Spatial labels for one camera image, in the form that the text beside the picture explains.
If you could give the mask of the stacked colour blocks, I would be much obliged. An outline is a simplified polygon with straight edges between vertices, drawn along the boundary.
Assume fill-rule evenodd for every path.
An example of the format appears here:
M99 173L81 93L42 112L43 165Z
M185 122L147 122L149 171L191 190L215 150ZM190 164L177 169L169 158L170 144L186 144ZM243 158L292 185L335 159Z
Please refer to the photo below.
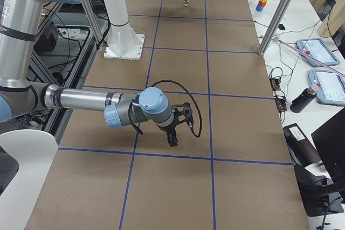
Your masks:
M268 0L259 0L257 6L256 6L256 11L262 12L264 7L266 6Z

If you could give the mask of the small electronics board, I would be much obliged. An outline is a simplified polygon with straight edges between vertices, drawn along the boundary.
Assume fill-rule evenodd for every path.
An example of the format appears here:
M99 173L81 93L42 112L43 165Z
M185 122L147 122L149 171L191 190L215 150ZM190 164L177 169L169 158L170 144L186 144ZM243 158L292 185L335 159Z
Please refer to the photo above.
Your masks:
M273 91L281 90L279 78L269 78L269 80Z

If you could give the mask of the black cylindrical bottle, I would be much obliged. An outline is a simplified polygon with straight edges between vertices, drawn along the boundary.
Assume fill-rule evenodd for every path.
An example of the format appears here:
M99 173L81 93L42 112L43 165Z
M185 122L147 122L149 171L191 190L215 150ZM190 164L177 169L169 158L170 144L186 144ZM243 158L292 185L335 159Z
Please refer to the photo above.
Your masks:
M294 113L300 113L314 98L316 98L320 88L321 85L317 83L304 89L302 93L292 101L290 110Z

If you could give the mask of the white curved panel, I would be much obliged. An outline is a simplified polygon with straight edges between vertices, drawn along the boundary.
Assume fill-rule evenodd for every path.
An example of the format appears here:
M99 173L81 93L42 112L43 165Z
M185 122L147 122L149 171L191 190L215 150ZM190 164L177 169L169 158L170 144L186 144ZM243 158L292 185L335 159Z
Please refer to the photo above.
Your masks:
M24 129L1 134L1 147L19 164L1 195L1 229L24 229L58 145L47 132Z

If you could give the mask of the blue teach pendant far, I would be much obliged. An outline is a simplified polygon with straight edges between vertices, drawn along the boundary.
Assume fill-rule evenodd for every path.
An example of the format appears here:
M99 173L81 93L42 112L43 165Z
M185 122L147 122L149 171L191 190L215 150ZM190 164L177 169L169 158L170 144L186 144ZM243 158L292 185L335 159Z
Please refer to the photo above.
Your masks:
M340 61L329 49L322 39L302 39L296 41L297 48L314 59L326 64L327 66L336 66Z

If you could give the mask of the blue teach pendant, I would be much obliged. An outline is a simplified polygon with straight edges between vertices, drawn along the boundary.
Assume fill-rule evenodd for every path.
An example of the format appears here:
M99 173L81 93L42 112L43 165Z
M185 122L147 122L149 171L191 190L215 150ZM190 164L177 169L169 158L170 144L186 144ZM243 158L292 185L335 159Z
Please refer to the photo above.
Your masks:
M321 69L311 69L308 72L311 84L320 84L321 89L317 93L320 104L344 106L344 78Z
M329 49L322 39L302 39L296 41L297 48L314 59L326 64L327 66L336 66L340 61Z

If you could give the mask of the black monitor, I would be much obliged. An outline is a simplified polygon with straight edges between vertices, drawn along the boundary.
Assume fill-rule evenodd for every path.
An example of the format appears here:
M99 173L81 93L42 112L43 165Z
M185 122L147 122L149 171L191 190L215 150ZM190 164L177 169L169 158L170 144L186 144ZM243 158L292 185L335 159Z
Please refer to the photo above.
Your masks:
M344 109L317 128L312 139L332 180L344 180Z

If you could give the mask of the black office chair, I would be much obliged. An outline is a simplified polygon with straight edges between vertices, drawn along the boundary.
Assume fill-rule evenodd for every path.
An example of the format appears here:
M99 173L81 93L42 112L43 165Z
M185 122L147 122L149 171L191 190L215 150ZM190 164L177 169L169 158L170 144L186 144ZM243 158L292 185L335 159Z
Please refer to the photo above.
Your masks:
M310 140L296 124L283 127L300 195L309 217L343 213L344 180L334 183Z

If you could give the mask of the blue teach pendant near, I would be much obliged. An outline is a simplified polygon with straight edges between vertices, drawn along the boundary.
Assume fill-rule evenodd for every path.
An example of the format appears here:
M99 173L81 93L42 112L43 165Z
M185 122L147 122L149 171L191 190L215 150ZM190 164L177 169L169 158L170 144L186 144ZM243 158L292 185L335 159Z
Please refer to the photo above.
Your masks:
M321 69L311 69L308 72L311 84L320 84L321 89L317 93L320 104L344 106L344 78Z

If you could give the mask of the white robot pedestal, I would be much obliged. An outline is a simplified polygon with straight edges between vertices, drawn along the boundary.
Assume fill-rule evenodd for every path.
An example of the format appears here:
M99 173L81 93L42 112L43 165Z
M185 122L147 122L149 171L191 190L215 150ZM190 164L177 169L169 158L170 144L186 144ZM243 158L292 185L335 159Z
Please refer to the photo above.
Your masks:
M109 23L106 59L139 60L145 36L131 28L125 0L104 0Z

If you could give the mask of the aluminium frame post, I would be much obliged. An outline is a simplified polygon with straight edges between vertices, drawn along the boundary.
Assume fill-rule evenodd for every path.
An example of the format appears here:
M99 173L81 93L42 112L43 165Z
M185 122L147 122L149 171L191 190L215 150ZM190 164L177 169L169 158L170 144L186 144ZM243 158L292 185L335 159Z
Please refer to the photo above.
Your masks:
M281 22L291 0L280 0L278 7L271 19L271 22L266 30L266 33L263 37L263 40L259 46L258 54L260 56L264 56L274 34L276 29L278 28L279 23Z

